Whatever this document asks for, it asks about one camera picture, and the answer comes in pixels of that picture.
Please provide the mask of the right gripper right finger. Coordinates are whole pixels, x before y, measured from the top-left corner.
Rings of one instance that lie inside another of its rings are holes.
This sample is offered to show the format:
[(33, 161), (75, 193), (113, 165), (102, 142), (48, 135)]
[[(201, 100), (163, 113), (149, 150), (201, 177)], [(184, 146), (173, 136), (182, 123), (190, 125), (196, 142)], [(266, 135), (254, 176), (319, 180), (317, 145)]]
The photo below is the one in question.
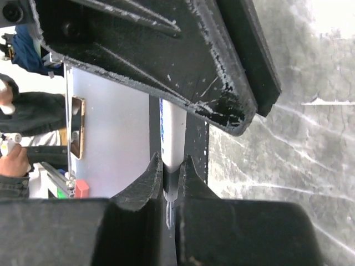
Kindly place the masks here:
[(322, 265), (315, 230), (293, 202), (222, 199), (181, 166), (176, 208), (178, 265)]

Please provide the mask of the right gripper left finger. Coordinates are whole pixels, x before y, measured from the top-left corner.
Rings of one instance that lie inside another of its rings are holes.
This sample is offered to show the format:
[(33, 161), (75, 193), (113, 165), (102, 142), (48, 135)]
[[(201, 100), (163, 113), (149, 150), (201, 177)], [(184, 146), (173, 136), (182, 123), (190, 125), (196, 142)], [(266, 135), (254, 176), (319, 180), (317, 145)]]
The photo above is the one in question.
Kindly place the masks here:
[(2, 265), (159, 265), (163, 162), (112, 198), (1, 200)]

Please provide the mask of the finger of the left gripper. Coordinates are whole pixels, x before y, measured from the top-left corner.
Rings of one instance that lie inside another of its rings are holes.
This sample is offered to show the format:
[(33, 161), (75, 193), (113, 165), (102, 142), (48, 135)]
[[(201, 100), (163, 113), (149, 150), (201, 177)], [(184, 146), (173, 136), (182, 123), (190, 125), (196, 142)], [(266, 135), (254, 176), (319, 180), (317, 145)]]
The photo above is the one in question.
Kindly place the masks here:
[(30, 1), (64, 62), (239, 136), (257, 104), (215, 1)]
[(257, 114), (266, 117), (281, 94), (281, 85), (253, 1), (216, 3), (257, 102)]

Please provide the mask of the dark blue cap marker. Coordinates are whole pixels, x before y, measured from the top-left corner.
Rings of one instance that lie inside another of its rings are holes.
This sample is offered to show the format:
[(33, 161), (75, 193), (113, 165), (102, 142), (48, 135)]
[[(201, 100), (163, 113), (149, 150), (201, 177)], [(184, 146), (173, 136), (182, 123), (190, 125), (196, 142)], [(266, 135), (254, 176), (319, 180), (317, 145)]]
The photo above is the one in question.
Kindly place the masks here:
[(163, 188), (166, 206), (166, 225), (174, 225), (174, 202), (178, 198), (180, 167), (184, 161), (187, 112), (173, 103), (160, 99), (160, 139), (163, 161)]

